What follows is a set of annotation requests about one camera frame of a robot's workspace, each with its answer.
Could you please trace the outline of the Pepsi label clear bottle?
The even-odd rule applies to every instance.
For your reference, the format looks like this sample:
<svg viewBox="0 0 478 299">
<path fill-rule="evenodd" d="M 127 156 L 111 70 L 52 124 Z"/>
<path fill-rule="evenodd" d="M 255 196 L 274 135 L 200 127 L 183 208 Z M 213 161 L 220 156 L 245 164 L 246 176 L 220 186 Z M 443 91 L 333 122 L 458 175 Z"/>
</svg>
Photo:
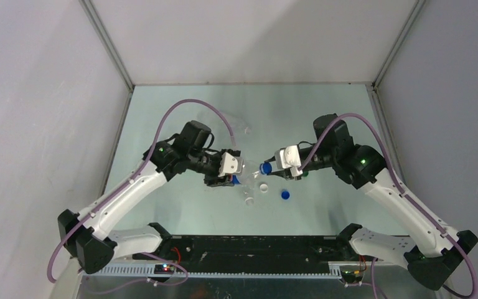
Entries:
<svg viewBox="0 0 478 299">
<path fill-rule="evenodd" d="M 244 160 L 241 171 L 232 176 L 232 183 L 234 185 L 252 187 L 256 184 L 260 176 L 260 163 Z"/>
</svg>

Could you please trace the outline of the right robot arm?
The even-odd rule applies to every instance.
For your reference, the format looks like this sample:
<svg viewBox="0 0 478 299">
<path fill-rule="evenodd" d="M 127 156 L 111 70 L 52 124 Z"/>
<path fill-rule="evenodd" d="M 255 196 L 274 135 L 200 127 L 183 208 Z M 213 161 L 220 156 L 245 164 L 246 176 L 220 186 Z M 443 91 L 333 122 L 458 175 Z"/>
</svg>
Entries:
<svg viewBox="0 0 478 299">
<path fill-rule="evenodd" d="M 347 128 L 348 114 L 328 114 L 313 123 L 316 142 L 306 148 L 291 145 L 270 158 L 273 176 L 301 179 L 306 172 L 333 169 L 344 183 L 379 203 L 406 231 L 392 236 L 349 224 L 337 235 L 337 252 L 344 260 L 369 256 L 405 268 L 422 286 L 438 291 L 465 263 L 472 279 L 471 295 L 477 293 L 476 271 L 469 252 L 477 236 L 459 231 L 432 212 L 400 179 L 383 143 L 378 148 L 358 145 Z"/>
</svg>

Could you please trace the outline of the blue cap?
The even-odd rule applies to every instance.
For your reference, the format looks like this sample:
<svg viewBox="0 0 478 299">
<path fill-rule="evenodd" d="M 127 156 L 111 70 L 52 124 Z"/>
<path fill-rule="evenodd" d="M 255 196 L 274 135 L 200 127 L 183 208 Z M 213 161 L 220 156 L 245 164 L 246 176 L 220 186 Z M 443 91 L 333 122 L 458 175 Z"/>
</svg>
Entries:
<svg viewBox="0 0 478 299">
<path fill-rule="evenodd" d="M 291 194 L 288 190 L 282 190 L 280 196 L 283 200 L 288 200 L 291 197 Z"/>
<path fill-rule="evenodd" d="M 260 173 L 263 175 L 269 175 L 273 168 L 270 162 L 264 162 L 260 164 Z"/>
</svg>

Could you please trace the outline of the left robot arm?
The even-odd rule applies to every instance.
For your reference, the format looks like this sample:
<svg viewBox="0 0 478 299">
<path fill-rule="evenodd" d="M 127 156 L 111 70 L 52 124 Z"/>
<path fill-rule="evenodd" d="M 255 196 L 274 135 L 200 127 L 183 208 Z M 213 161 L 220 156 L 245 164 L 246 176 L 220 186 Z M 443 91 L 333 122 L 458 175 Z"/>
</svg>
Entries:
<svg viewBox="0 0 478 299">
<path fill-rule="evenodd" d="M 146 196 L 186 171 L 204 175 L 208 187 L 235 185 L 241 170 L 241 152 L 205 147 L 213 139 L 211 129 L 195 120 L 180 133 L 156 143 L 144 153 L 137 169 L 109 194 L 79 212 L 68 209 L 57 218 L 63 247 L 87 274 L 97 273 L 113 259 L 150 253 L 167 258 L 172 251 L 169 233 L 159 224 L 139 229 L 115 230 L 116 224 Z"/>
</svg>

